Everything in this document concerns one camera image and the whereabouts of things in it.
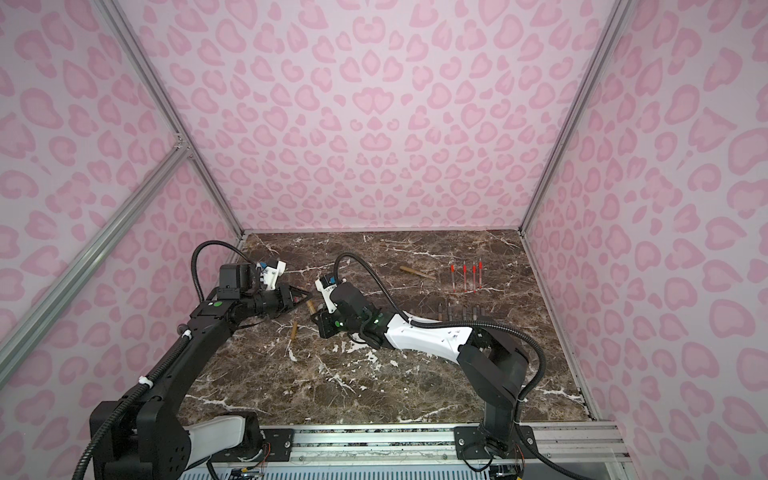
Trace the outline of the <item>brown pen short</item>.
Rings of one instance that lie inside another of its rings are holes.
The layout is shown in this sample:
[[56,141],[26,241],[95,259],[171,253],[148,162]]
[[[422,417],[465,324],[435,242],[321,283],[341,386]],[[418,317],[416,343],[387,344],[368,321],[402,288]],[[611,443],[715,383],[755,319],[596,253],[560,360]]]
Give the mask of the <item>brown pen short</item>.
[[401,265],[401,266],[399,266],[399,270],[403,271],[405,273],[408,273],[410,275],[418,276],[420,278],[432,279],[432,280],[435,279],[435,277],[433,275],[431,275],[431,274],[428,274],[426,272],[422,272],[420,270],[416,270],[416,269],[408,267],[408,266]]

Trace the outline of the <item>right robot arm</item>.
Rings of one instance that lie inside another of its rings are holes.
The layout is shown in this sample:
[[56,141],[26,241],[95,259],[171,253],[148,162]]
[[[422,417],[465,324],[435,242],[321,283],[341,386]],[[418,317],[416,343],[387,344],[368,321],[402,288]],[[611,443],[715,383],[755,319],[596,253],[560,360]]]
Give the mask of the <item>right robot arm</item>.
[[500,458],[512,454],[515,410],[528,393],[530,365],[520,333],[486,318],[439,322],[380,308],[351,283],[333,276],[316,280],[315,287],[324,306],[312,321],[322,338],[356,335],[372,349],[421,352],[458,365],[485,403],[477,453]]

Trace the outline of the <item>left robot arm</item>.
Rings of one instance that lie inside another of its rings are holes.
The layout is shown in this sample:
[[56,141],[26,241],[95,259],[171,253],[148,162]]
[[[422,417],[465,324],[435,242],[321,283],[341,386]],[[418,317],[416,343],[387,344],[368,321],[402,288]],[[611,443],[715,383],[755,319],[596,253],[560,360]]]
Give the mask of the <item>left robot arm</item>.
[[74,478],[178,479],[226,453],[250,461],[263,456],[265,439],[254,412],[223,414],[184,427],[178,412],[209,360],[251,317],[277,318],[311,294],[281,282],[284,262],[226,264],[219,285],[180,326],[170,350],[117,401],[91,413],[91,440]]

